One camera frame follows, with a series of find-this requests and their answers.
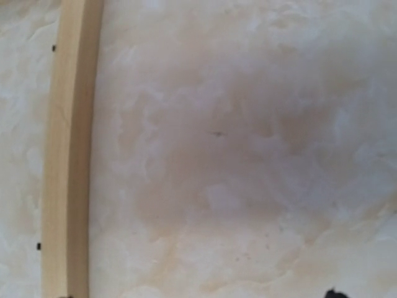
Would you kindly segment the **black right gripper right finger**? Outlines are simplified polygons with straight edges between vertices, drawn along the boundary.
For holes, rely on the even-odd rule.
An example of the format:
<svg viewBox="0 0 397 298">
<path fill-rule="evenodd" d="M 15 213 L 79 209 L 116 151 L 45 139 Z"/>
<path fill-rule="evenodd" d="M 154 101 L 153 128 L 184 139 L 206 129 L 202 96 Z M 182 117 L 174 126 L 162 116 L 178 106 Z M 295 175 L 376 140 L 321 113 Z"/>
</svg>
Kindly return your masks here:
<svg viewBox="0 0 397 298">
<path fill-rule="evenodd" d="M 349 298 L 343 292 L 337 292 L 335 289 L 330 289 L 325 293 L 324 298 Z"/>
</svg>

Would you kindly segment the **light wooden picture frame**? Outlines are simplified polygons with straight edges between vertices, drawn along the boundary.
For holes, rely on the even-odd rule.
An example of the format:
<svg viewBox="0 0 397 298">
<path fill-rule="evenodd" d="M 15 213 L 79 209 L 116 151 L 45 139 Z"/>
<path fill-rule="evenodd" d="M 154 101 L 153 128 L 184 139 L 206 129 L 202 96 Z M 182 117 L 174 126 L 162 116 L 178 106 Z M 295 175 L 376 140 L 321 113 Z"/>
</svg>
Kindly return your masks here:
<svg viewBox="0 0 397 298">
<path fill-rule="evenodd" d="M 89 177 L 102 1 L 63 1 L 43 169 L 42 296 L 89 295 Z"/>
</svg>

